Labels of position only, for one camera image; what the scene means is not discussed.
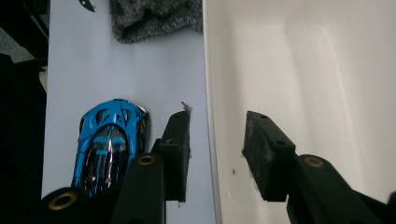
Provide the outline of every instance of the brass screw insert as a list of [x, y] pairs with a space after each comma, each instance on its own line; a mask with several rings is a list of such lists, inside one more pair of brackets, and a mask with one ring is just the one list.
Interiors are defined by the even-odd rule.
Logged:
[[140, 165], [150, 165], [155, 162], [155, 158], [152, 156], [144, 156], [144, 157], [139, 158], [139, 160], [137, 160], [137, 162]]
[[77, 194], [73, 191], [67, 191], [49, 202], [49, 209], [58, 211], [62, 210], [71, 204], [73, 204], [77, 199]]
[[316, 157], [307, 157], [304, 159], [304, 161], [315, 168], [323, 168], [324, 167], [324, 163], [323, 161], [321, 161], [320, 159], [316, 158]]

